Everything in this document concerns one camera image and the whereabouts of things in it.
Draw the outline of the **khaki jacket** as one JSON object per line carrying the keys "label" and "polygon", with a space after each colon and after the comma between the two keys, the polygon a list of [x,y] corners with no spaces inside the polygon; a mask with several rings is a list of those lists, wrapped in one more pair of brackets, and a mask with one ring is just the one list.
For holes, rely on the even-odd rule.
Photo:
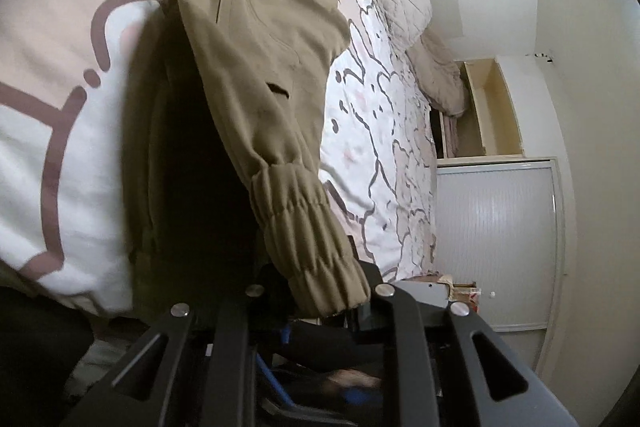
{"label": "khaki jacket", "polygon": [[134,312],[153,321],[270,261],[303,317],[369,285],[319,179],[338,0],[168,0],[128,94],[122,181]]}

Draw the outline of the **white wardrobe door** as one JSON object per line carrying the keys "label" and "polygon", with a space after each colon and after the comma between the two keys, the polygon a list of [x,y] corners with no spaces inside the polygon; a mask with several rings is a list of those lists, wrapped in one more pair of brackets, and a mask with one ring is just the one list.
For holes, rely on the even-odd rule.
{"label": "white wardrobe door", "polygon": [[434,267],[480,288],[496,331],[544,331],[563,260],[563,202],[551,160],[437,170]]}

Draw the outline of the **wooden shelf right side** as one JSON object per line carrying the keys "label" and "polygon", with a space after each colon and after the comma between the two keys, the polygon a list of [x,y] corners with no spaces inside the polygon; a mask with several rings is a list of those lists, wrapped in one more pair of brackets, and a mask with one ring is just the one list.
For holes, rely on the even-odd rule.
{"label": "wooden shelf right side", "polygon": [[458,63],[469,106],[460,117],[433,109],[430,121],[441,164],[524,156],[509,88],[494,58]]}

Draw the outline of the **beige fuzzy pillow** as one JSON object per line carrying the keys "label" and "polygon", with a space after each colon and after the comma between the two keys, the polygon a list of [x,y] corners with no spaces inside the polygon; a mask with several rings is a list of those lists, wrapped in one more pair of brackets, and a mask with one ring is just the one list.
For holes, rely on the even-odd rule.
{"label": "beige fuzzy pillow", "polygon": [[469,107],[469,93],[452,52],[431,26],[407,50],[421,92],[446,116],[459,118]]}

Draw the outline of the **bear pattern bed blanket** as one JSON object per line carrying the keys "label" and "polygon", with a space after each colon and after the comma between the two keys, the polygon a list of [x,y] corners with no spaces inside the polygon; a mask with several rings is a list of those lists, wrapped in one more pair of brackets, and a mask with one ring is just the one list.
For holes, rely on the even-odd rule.
{"label": "bear pattern bed blanket", "polygon": [[[128,94],[168,0],[1,0],[1,280],[138,317],[122,181]],[[431,271],[431,106],[375,0],[338,0],[348,48],[326,83],[319,179],[359,265]]]}

